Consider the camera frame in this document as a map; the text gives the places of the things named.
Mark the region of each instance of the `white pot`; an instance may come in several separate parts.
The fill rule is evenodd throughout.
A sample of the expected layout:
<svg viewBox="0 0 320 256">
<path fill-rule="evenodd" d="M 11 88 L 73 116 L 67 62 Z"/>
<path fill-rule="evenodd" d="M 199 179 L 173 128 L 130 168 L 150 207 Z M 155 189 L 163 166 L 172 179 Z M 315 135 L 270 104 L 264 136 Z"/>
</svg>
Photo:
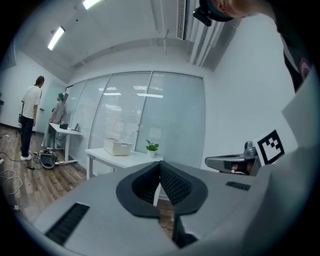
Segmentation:
<svg viewBox="0 0 320 256">
<path fill-rule="evenodd" d="M 154 158 L 154 157 L 155 157 L 155 153 L 156 153 L 156 151 L 150 151 L 150 150 L 148 150 L 148 156 L 149 156 L 150 158 Z"/>
</svg>

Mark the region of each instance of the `man in white t-shirt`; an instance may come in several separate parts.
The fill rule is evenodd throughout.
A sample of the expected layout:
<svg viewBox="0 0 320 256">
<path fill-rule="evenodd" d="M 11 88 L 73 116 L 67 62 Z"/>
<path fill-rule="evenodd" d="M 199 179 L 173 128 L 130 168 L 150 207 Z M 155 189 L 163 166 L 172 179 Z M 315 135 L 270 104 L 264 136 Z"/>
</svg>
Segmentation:
<svg viewBox="0 0 320 256">
<path fill-rule="evenodd" d="M 45 78 L 41 75 L 35 81 L 35 85 L 30 86 L 23 98 L 22 115 L 20 118 L 21 123 L 21 161 L 31 160 L 32 156 L 29 152 L 32 127 L 36 125 L 36 117 L 38 105 L 41 98 L 41 87 L 44 85 Z"/>
</svg>

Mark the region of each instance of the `black pants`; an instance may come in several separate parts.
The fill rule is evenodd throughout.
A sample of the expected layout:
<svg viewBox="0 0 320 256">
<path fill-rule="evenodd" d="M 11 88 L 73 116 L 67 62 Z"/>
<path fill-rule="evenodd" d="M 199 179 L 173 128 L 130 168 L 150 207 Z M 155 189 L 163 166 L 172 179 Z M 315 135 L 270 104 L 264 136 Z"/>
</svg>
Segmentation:
<svg viewBox="0 0 320 256">
<path fill-rule="evenodd" d="M 21 116 L 21 155 L 25 158 L 29 156 L 29 146 L 31 140 L 32 127 L 34 125 L 34 120 Z"/>
</svg>

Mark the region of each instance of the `tabletop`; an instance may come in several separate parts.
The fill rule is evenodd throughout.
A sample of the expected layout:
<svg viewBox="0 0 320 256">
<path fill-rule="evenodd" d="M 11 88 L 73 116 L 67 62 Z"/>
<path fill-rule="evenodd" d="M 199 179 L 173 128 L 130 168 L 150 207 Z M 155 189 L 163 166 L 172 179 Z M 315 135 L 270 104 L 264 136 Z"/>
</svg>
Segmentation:
<svg viewBox="0 0 320 256">
<path fill-rule="evenodd" d="M 162 161 L 162 156 L 156 155 L 151 158 L 146 153 L 131 151 L 130 155 L 111 155 L 104 148 L 86 149 L 85 152 L 95 158 L 98 158 L 107 163 L 119 166 L 121 168 L 128 168 L 145 163 L 152 163 L 155 161 Z"/>
<path fill-rule="evenodd" d="M 71 131 L 70 127 L 68 127 L 67 129 L 61 129 L 60 125 L 58 123 L 50 122 L 49 124 L 53 127 L 53 129 L 56 130 L 57 133 L 70 134 L 70 135 L 81 135 L 81 133 Z"/>
</svg>

